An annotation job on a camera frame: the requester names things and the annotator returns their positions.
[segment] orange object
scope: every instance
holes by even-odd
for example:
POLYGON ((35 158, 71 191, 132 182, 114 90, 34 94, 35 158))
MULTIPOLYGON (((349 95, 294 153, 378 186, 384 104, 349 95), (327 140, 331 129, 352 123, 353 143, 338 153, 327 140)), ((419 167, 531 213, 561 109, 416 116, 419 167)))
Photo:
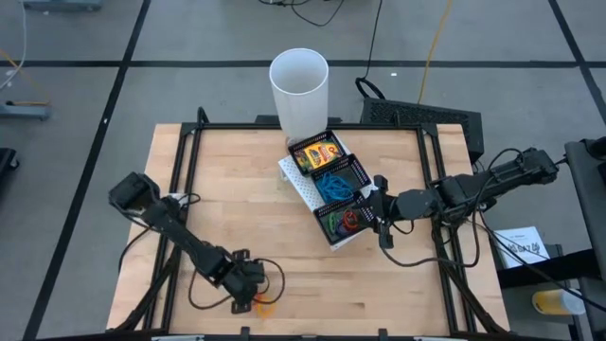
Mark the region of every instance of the orange object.
POLYGON ((350 210, 343 214, 343 225, 349 231, 358 228, 358 216, 350 210))
MULTIPOLYGON (((256 294, 255 295, 255 299, 259 300, 259 301, 263 301, 264 300, 264 295, 263 294, 256 294)), ((255 304, 257 304, 257 315, 258 317, 265 319, 266 317, 269 317, 274 310, 276 309, 276 304, 261 304, 258 302, 255 302, 255 304)))

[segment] yellow cable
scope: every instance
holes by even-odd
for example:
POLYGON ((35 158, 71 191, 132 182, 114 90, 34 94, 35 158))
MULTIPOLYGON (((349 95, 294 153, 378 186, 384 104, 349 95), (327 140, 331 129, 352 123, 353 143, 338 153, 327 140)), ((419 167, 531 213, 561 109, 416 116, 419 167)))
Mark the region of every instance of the yellow cable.
MULTIPOLYGON (((15 68, 19 67, 19 65, 17 65, 17 63, 10 58, 9 54, 7 52, 5 52, 4 50, 0 49, 0 54, 2 55, 2 57, 4 57, 4 59, 6 59, 7 61, 9 61, 9 63, 14 66, 15 68)), ((22 68, 19 69, 19 73, 27 79, 27 81, 29 81, 29 83, 32 85, 32 87, 34 89, 36 89, 39 93, 41 93, 43 95, 44 98, 46 98, 46 101, 42 102, 42 101, 16 101, 14 102, 15 105, 48 105, 50 104, 50 96, 48 95, 48 93, 44 90, 44 88, 38 84, 33 78, 31 78, 27 72, 22 68)))
POLYGON ((453 0, 447 0, 446 9, 444 10, 444 14, 439 19, 439 28, 437 29, 436 36, 434 36, 434 41, 432 42, 432 47, 429 49, 429 55, 427 55, 427 62, 425 62, 425 71, 423 72, 423 82, 420 84, 420 92, 419 92, 419 100, 417 100, 417 104, 420 104, 420 101, 423 99, 423 91, 425 91, 425 81, 427 79, 427 74, 429 73, 429 63, 432 60, 432 56, 434 55, 434 49, 436 48, 437 39, 439 38, 439 34, 444 28, 444 24, 446 23, 446 18, 448 18, 448 14, 451 12, 451 6, 453 5, 453 0))

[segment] black floor tape line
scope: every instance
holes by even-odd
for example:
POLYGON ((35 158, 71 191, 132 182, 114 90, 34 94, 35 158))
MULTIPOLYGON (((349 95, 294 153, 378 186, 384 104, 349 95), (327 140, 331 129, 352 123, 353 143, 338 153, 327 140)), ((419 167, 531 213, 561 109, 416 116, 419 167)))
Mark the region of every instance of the black floor tape line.
POLYGON ((112 118, 112 114, 114 113, 114 109, 116 108, 117 99, 120 95, 122 84, 124 83, 126 71, 128 70, 128 62, 133 58, 134 48, 137 40, 139 39, 141 28, 143 27, 145 17, 148 13, 148 9, 150 8, 150 3, 151 0, 143 1, 141 10, 139 11, 136 22, 134 23, 131 39, 126 47, 126 51, 124 52, 122 64, 118 68, 114 86, 112 87, 112 91, 107 99, 105 109, 103 110, 103 116, 99 121, 97 133, 95 134, 95 139, 93 140, 91 150, 88 153, 84 170, 82 171, 80 181, 78 182, 78 187, 76 188, 76 193, 74 194, 72 203, 67 211, 67 218, 63 224, 59 241, 55 247, 55 252, 53 253, 50 264, 48 265, 48 270, 46 270, 45 279, 42 287, 40 288, 40 292, 38 293, 38 297, 36 298, 36 303, 34 304, 29 321, 27 322, 26 330, 23 336, 24 340, 34 340, 37 337, 38 331, 40 330, 40 326, 43 322, 48 302, 55 287, 63 259, 65 258, 67 246, 72 238, 74 228, 76 227, 76 221, 78 220, 78 216, 80 214, 80 209, 84 201, 84 195, 86 194, 86 190, 88 190, 88 185, 90 184, 91 177, 93 176, 93 170, 97 164, 98 154, 103 145, 103 139, 107 133, 107 128, 112 118))
POLYGON ((549 6, 551 6, 551 10, 553 10, 553 14, 556 16, 556 20, 558 21, 558 25, 560 25, 561 33, 564 35, 564 39, 568 43, 568 47, 570 47, 570 51, 572 55, 575 57, 575 61, 579 64, 579 70, 585 83, 587 84, 587 88, 589 89, 589 93, 591 97, 594 99, 594 103, 596 104, 597 110, 599 114, 602 116, 602 120, 606 123, 606 103, 604 103, 604 97, 602 96, 601 91, 599 91, 599 87, 596 84, 596 80, 594 80, 594 76, 591 74, 591 70, 589 69, 590 63, 586 63, 583 58, 582 53, 580 53, 579 45, 577 45, 577 41, 572 34, 572 30, 568 26, 566 19, 564 18, 564 14, 561 12, 560 5, 558 5, 558 1, 549 0, 549 6))
MULTIPOLYGON (((128 67, 229 68, 269 67, 270 60, 259 61, 129 61, 128 67)), ((366 67, 365 60, 327 60, 332 67, 366 67)), ((122 61, 26 61, 24 67, 120 67, 122 61)), ((586 62, 593 68, 606 68, 606 61, 586 62)), ((433 68, 573 68, 576 61, 431 61, 433 68)), ((371 61, 372 67, 425 67, 425 61, 371 61)), ((0 67, 12 67, 0 61, 0 67)))

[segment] blue rubber band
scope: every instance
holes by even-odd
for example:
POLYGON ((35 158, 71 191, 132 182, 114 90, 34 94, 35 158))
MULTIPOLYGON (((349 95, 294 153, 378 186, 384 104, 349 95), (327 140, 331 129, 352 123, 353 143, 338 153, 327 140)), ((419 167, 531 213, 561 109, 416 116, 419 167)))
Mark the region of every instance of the blue rubber band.
POLYGON ((353 197, 353 188, 351 185, 343 178, 332 175, 330 172, 324 173, 317 185, 322 199, 327 204, 353 197))

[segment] wire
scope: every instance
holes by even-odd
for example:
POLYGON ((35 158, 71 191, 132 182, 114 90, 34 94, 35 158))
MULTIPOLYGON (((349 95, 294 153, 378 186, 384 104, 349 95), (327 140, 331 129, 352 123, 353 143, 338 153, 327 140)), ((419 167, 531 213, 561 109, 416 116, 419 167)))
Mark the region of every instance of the wire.
POLYGON ((484 164, 482 163, 482 161, 480 161, 480 159, 475 160, 474 165, 475 165, 476 168, 477 168, 477 165, 480 165, 480 167, 482 168, 482 171, 486 170, 486 168, 484 167, 484 164))
POLYGON ((224 304, 231 297, 231 295, 227 295, 227 296, 221 298, 220 300, 216 301, 215 303, 212 303, 207 306, 201 306, 198 303, 194 302, 193 298, 191 298, 191 291, 193 288, 193 282, 196 279, 196 274, 198 274, 198 272, 194 269, 193 273, 191 274, 191 281, 189 282, 189 289, 187 289, 187 300, 189 301, 189 304, 191 304, 192 307, 194 307, 198 310, 212 309, 212 308, 215 308, 215 307, 218 307, 218 306, 224 304))
POLYGON ((294 13, 294 14, 295 14, 297 17, 299 17, 299 18, 303 19, 304 21, 306 21, 306 22, 308 22, 308 23, 310 23, 310 24, 314 25, 315 27, 324 27, 324 26, 326 26, 326 25, 330 24, 330 22, 332 21, 332 19, 334 18, 334 16, 335 16, 335 15, 337 15, 337 12, 339 11, 339 9, 341 9, 341 7, 343 6, 343 3, 344 3, 344 2, 345 2, 345 0, 341 0, 341 3, 339 3, 339 6, 337 7, 337 9, 336 9, 336 10, 334 11, 334 13, 331 15, 331 17, 329 18, 329 20, 328 20, 326 23, 324 23, 324 24, 318 24, 318 23, 315 23, 315 22, 311 21, 310 19, 307 19, 306 17, 302 16, 301 14, 299 14, 299 12, 297 12, 297 11, 296 11, 296 9, 294 8, 294 6, 303 5, 303 4, 307 3, 307 1, 306 1, 306 2, 304 2, 304 3, 295 4, 295 3, 294 3, 294 0, 293 0, 293 2, 291 3, 291 5, 290 5, 290 6, 291 6, 291 9, 293 10, 293 13, 294 13))
POLYGON ((23 13, 23 53, 21 55, 21 61, 15 70, 13 70, 12 74, 2 83, 0 84, 0 91, 7 86, 7 84, 12 81, 12 79, 19 73, 21 68, 23 67, 23 63, 26 61, 27 55, 27 16, 26 16, 26 5, 24 1, 21 1, 21 11, 23 13))
POLYGON ((562 160, 555 163, 556 166, 561 165, 562 163, 568 163, 568 158, 565 156, 562 160))
POLYGON ((439 27, 437 28, 436 35, 434 36, 434 40, 432 41, 432 46, 429 49, 429 54, 427 55, 427 61, 425 62, 425 70, 423 71, 423 81, 420 84, 419 91, 419 99, 417 100, 417 104, 420 104, 420 101, 423 99, 423 92, 425 91, 425 82, 427 81, 427 74, 429 73, 429 63, 434 56, 434 49, 437 45, 437 39, 439 38, 439 34, 442 32, 444 28, 444 24, 446 24, 446 18, 448 18, 448 14, 451 12, 451 6, 453 5, 453 0, 447 0, 446 9, 444 10, 444 14, 439 19, 439 27))
POLYGON ((439 229, 437 229, 437 228, 432 228, 432 241, 434 241, 434 242, 436 242, 436 243, 439 243, 439 244, 440 244, 440 246, 444 246, 444 245, 448 244, 449 242, 451 242, 451 241, 453 240, 453 239, 452 239, 452 235, 451 235, 451 236, 449 236, 448 240, 443 241, 443 242, 438 242, 438 241, 437 241, 437 234, 436 234, 437 232, 439 232, 439 229))
MULTIPOLYGON (((477 224, 478 226, 482 227, 482 228, 483 228, 483 229, 485 229, 485 230, 487 229, 487 228, 486 228, 484 225, 482 225, 482 224, 480 224, 480 223, 476 223, 476 224, 477 224)), ((518 247, 522 247, 522 248, 524 248, 525 252, 527 252, 527 253, 529 253, 529 254, 532 254, 532 255, 535 255, 535 256, 539 256, 539 257, 541 257, 541 258, 542 258, 542 259, 544 259, 544 260, 549 260, 549 257, 545 257, 545 256, 543 256, 542 254, 536 253, 536 252, 534 252, 534 251, 530 251, 530 250, 528 250, 527 248, 525 248, 525 247, 521 246, 519 243, 517 243, 517 242, 515 242, 515 241, 513 241, 513 240, 511 240, 511 239, 509 239, 509 238, 507 238, 507 237, 505 237, 504 235, 500 234, 500 233, 499 233, 499 232, 497 232, 497 231, 492 231, 492 233, 494 233, 496 236, 499 236, 500 238, 503 238, 504 240, 506 240, 506 241, 508 241, 508 242, 511 242, 512 244, 514 244, 514 245, 516 245, 516 246, 518 246, 518 247)))
MULTIPOLYGON (((14 68, 19 68, 19 65, 17 65, 17 63, 10 57, 10 55, 7 52, 5 52, 4 50, 0 49, 0 54, 14 68)), ((21 73, 21 75, 23 77, 25 77, 27 81, 29 81, 29 83, 31 84, 31 86, 34 89, 36 89, 36 91, 38 91, 41 95, 43 95, 44 98, 46 98, 46 102, 40 102, 40 101, 16 101, 16 102, 13 102, 13 105, 48 105, 48 104, 50 104, 50 96, 44 90, 44 88, 40 84, 38 84, 33 78, 31 78, 29 76, 29 74, 26 72, 26 70, 24 70, 22 68, 19 68, 19 73, 21 73)))
POLYGON ((191 198, 194 197, 194 200, 188 200, 186 203, 183 204, 183 207, 189 207, 191 205, 194 205, 196 203, 200 203, 200 201, 202 201, 202 198, 200 197, 200 194, 198 193, 189 193, 189 194, 184 194, 181 198, 179 198, 179 200, 177 200, 179 203, 181 203, 181 201, 185 198, 191 198))
POLYGON ((292 3, 292 4, 287 4, 284 1, 263 1, 263 0, 258 0, 261 4, 263 5, 272 5, 272 6, 282 6, 282 7, 287 7, 287 6, 301 6, 301 5, 305 5, 307 3, 309 3, 311 0, 305 0, 302 1, 300 3, 292 3))
POLYGON ((567 288, 565 285, 560 284, 559 282, 557 282, 556 280, 554 280, 552 277, 550 277, 548 274, 546 274, 545 272, 539 270, 537 267, 530 265, 527 261, 525 261, 524 259, 522 259, 520 256, 518 256, 515 252, 511 252, 511 250, 508 249, 508 247, 505 245, 505 243, 503 241, 501 241, 500 239, 498 239, 495 235, 494 230, 492 230, 488 224, 486 224, 486 219, 484 218, 484 214, 480 213, 480 217, 482 219, 482 223, 484 223, 484 225, 480 225, 481 227, 484 227, 484 229, 486 230, 486 232, 489 234, 489 236, 496 242, 500 243, 503 247, 505 247, 505 250, 507 250, 509 252, 509 254, 515 258, 517 261, 519 261, 523 266, 527 267, 528 270, 532 271, 533 273, 537 274, 538 276, 546 279, 547 281, 549 281, 550 283, 554 284, 555 286, 559 287, 560 289, 564 290, 565 292, 567 292, 568 294, 581 299, 583 302, 593 306, 594 308, 605 312, 606 313, 606 307, 595 303, 593 300, 584 297, 582 295, 579 295, 577 293, 575 293, 574 291, 570 290, 570 288, 567 288))
MULTIPOLYGON (((498 154, 496 154, 496 156, 494 156, 494 158, 492 159, 492 161, 490 161, 489 163, 489 167, 488 170, 490 170, 492 168, 492 166, 494 165, 494 163, 505 153, 507 152, 516 152, 520 155, 520 157, 524 158, 524 155, 522 154, 522 152, 520 152, 520 150, 517 150, 515 148, 505 148, 502 151, 500 151, 498 154)), ((484 191, 486 190, 486 187, 488 186, 488 184, 490 183, 490 181, 492 181, 494 179, 494 175, 487 178, 486 181, 482 184, 482 187, 480 188, 480 190, 478 191, 477 195, 475 196, 475 198, 473 199, 473 211, 472 211, 472 231, 473 231, 473 240, 475 241, 475 258, 473 259, 473 262, 466 264, 466 263, 461 263, 458 261, 454 261, 454 260, 449 260, 446 258, 440 258, 440 257, 431 257, 431 258, 426 258, 423 260, 417 260, 411 263, 402 263, 396 259, 394 259, 388 252, 387 250, 385 250, 383 247, 381 247, 381 250, 383 251, 383 254, 389 259, 391 260, 393 263, 395 263, 398 266, 401 267, 413 267, 413 266, 417 266, 417 265, 421 265, 423 263, 429 262, 429 261, 439 261, 439 262, 443 262, 443 263, 449 263, 452 265, 456 265, 456 266, 461 266, 461 267, 465 267, 465 268, 472 268, 475 265, 477 265, 478 262, 480 262, 480 241, 478 238, 478 234, 477 234, 477 224, 475 222, 475 213, 477 212, 477 209, 480 205, 480 200, 482 199, 482 194, 484 193, 484 191)), ((394 207, 394 202, 391 203, 389 211, 391 212, 391 210, 394 207)), ((467 209, 463 210, 463 213, 461 214, 461 217, 459 217, 459 219, 457 219, 458 221, 463 220, 465 212, 467 212, 467 209)), ((382 236, 384 236, 384 233, 386 232, 383 228, 380 229, 379 231, 379 241, 381 240, 382 236)), ((436 241, 436 233, 437 231, 432 231, 432 239, 434 240, 434 242, 436 241)), ((447 242, 443 242, 442 245, 445 245, 446 243, 450 242, 451 239, 449 239, 447 242)))
POLYGON ((124 250, 122 250, 122 253, 120 254, 120 259, 117 262, 117 272, 118 273, 120 273, 120 270, 122 270, 122 262, 124 261, 124 257, 126 256, 126 253, 129 251, 131 246, 133 246, 133 244, 136 243, 136 241, 140 240, 141 237, 143 237, 146 233, 148 233, 152 229, 150 226, 147 226, 145 224, 142 224, 142 223, 136 221, 135 219, 133 219, 133 217, 130 217, 128 215, 124 215, 124 217, 126 219, 130 220, 131 222, 143 227, 144 230, 141 231, 138 235, 136 235, 129 243, 127 243, 126 246, 124 247, 124 250))
POLYGON ((399 228, 396 223, 391 223, 391 225, 398 230, 398 232, 400 232, 403 235, 407 235, 407 234, 411 234, 413 233, 413 231, 415 230, 415 221, 410 221, 410 230, 409 231, 404 231, 401 228, 399 228))
POLYGON ((264 259, 264 258, 258 258, 255 260, 267 261, 269 263, 272 263, 273 265, 276 266, 277 271, 279 271, 280 275, 282 276, 282 287, 280 288, 280 292, 277 294, 276 298, 269 300, 269 301, 262 301, 262 300, 253 298, 253 300, 255 302, 257 302, 258 304, 274 304, 282 297, 282 294, 284 294, 284 289, 286 289, 286 276, 284 275, 284 270, 282 270, 282 267, 273 260, 268 260, 268 259, 264 259))
POLYGON ((263 291, 258 292, 258 294, 261 294, 261 295, 267 293, 267 291, 269 290, 269 287, 272 285, 272 283, 269 280, 269 276, 267 276, 267 274, 263 274, 263 276, 265 277, 265 281, 267 281, 267 286, 265 287, 265 289, 263 291))
POLYGON ((377 9, 377 16, 375 17, 375 27, 372 30, 372 40, 370 41, 370 52, 368 52, 368 61, 366 62, 366 73, 364 73, 363 79, 368 77, 370 71, 370 61, 372 61, 372 50, 375 47, 375 36, 377 35, 377 25, 379 24, 379 15, 381 14, 381 7, 383 6, 383 0, 379 1, 379 8, 377 9))

